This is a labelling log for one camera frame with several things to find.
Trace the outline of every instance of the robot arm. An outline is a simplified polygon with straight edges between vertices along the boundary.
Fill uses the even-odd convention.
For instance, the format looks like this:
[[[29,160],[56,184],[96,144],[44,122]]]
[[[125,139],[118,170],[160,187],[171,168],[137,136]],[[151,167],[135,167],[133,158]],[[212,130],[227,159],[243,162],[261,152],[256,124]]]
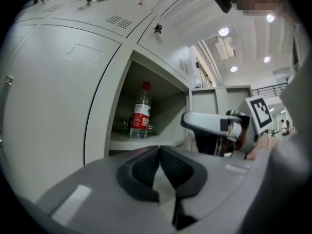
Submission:
[[[237,151],[248,154],[258,142],[258,137],[273,124],[268,107],[261,97],[251,97],[239,106],[239,114],[211,115],[187,112],[182,115],[181,125],[194,131],[198,151],[217,155],[221,137],[232,143],[240,142]]]

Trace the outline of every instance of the white ceiling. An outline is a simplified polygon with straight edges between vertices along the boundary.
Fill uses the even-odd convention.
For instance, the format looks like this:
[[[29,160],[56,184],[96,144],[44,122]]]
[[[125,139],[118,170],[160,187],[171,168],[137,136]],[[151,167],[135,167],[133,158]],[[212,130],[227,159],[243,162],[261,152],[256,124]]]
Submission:
[[[232,37],[236,58],[221,60],[215,47],[218,37],[205,40],[223,81],[290,66],[294,32],[290,22],[275,18],[268,23],[266,17],[255,17],[233,23],[228,28],[230,32],[226,37]],[[271,58],[269,63],[264,62],[267,56]],[[230,71],[233,66],[238,67],[235,73]]]
[[[224,14],[214,0],[134,1],[164,18],[180,32],[189,46],[216,34],[222,27],[228,27],[237,50],[236,58],[221,61],[214,47],[215,38],[205,41],[222,80],[290,65],[293,26],[284,19],[275,19],[270,24],[264,17],[248,17],[235,9]],[[263,62],[265,56],[271,57],[269,64]],[[238,67],[236,73],[230,72],[232,66]]]

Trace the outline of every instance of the hand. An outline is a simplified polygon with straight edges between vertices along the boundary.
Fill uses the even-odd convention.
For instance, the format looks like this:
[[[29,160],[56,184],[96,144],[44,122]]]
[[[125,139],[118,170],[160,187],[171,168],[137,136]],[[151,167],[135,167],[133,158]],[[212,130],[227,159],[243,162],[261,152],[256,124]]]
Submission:
[[[229,125],[229,128],[228,128],[229,133],[231,132],[231,130],[232,130],[232,128]],[[239,140],[236,142],[236,146],[238,149],[240,149],[242,147],[242,145],[244,144],[245,134],[246,134],[246,129],[242,129],[242,133],[239,136]],[[268,136],[261,135],[259,137],[257,145],[254,147],[254,149],[249,154],[247,154],[246,159],[247,160],[255,160],[255,158],[257,157],[257,155],[260,151],[271,150],[277,145],[277,143],[278,143],[278,139],[276,137],[270,136],[270,148],[268,148],[268,145],[269,145]]]
[[[262,152],[262,151],[265,152],[267,150],[271,150],[277,145],[277,143],[278,143],[278,139],[270,136],[270,148],[268,148],[268,144],[269,144],[268,137],[265,135],[262,135],[257,145],[255,146],[255,148],[249,154],[247,154],[246,159],[255,160],[259,152]]]

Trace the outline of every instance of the ceiling light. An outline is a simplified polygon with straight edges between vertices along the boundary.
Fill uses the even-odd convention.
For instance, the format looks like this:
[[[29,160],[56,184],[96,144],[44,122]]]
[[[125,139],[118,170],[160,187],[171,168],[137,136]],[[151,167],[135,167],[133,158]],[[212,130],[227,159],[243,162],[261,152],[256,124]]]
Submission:
[[[231,68],[231,72],[236,72],[237,71],[237,67],[232,67]]]
[[[271,15],[271,14],[268,14],[268,15],[267,15],[267,21],[268,21],[268,22],[273,22],[274,19],[275,19],[275,16],[273,16],[273,15]]]
[[[268,63],[270,60],[271,60],[270,57],[265,57],[265,58],[264,58],[264,62],[265,62],[265,63]]]
[[[228,34],[229,34],[229,28],[224,28],[224,29],[219,30],[219,35],[221,35],[222,37],[225,37]]]

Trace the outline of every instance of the open locker compartment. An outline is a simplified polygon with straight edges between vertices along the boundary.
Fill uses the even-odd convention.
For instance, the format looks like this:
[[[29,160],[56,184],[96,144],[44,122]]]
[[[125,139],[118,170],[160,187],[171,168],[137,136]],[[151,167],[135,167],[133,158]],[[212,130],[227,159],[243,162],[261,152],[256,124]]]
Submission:
[[[154,134],[148,134],[146,139],[132,139],[128,131],[117,131],[114,123],[120,120],[128,122],[133,117],[136,97],[143,89],[144,82],[151,85],[150,123],[154,125]],[[133,60],[118,98],[109,155],[153,145],[182,146],[185,129],[180,125],[180,120],[186,110],[187,96],[183,91]]]

